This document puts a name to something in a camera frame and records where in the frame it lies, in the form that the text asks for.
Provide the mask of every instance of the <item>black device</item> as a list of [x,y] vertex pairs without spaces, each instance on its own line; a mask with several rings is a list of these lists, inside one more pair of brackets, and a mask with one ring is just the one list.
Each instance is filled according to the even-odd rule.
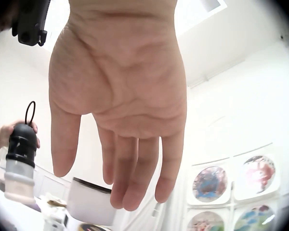
[[[28,110],[33,104],[33,114],[30,122],[27,122]],[[37,149],[37,137],[31,127],[35,113],[35,102],[32,101],[27,107],[25,123],[19,123],[14,127],[13,133],[9,138],[9,150],[7,160],[16,160],[35,168],[34,158]]]
[[51,0],[19,0],[19,15],[12,25],[12,35],[25,45],[43,46],[47,31],[44,30]]

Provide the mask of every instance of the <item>black rim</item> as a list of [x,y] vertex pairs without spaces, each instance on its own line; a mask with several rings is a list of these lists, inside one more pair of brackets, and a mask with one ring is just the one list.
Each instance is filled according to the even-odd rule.
[[109,194],[111,193],[111,189],[109,189],[109,188],[104,188],[104,187],[102,187],[102,186],[97,186],[97,185],[95,185],[95,184],[89,183],[89,182],[87,182],[87,181],[85,181],[85,180],[81,180],[81,179],[76,178],[76,177],[74,177],[73,180],[76,181],[76,182],[78,182],[78,183],[80,183],[80,184],[82,184],[82,185],[85,185],[85,186],[87,186],[87,187],[89,187],[89,188],[92,188],[92,189],[96,189],[96,190],[98,190],[98,191],[101,191],[101,192],[103,192],[103,193],[109,193]]

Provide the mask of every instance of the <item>white box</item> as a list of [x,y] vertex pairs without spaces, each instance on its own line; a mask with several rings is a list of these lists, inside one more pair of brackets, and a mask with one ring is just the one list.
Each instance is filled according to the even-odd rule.
[[278,199],[262,200],[235,207],[232,228],[230,230],[274,230],[278,216],[277,200]]
[[229,209],[191,209],[184,221],[182,231],[229,230]]
[[234,197],[236,201],[254,199],[276,192],[280,187],[280,168],[274,158],[272,144],[235,156],[236,173]]
[[229,159],[191,167],[187,179],[187,203],[222,205],[230,200],[232,177]]

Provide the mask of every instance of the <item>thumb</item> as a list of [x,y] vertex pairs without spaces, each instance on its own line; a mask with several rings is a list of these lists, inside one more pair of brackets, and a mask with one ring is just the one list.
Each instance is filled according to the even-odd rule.
[[62,177],[70,171],[76,158],[81,115],[64,111],[51,99],[50,108],[53,172]]

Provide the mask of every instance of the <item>white wall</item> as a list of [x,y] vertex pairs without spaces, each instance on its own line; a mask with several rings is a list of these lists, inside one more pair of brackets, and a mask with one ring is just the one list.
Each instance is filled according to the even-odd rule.
[[[289,47],[283,42],[191,89],[184,143],[187,160],[181,171],[271,142],[280,151],[276,164],[281,167],[284,211],[289,206]],[[179,175],[163,230],[181,229],[177,218],[184,215],[184,179]]]
[[[42,75],[36,68],[28,65],[20,54],[6,49],[5,44],[1,42],[6,36],[6,33],[0,35],[0,126],[18,118],[24,118],[28,104],[35,100],[34,121],[38,125],[38,137],[41,141],[41,148],[37,151],[35,163],[38,167],[53,173],[48,76]],[[39,53],[31,55],[36,55],[36,61],[39,60]],[[110,187],[103,181],[101,145],[92,115],[82,117],[75,164],[63,179],[70,181],[72,177]]]

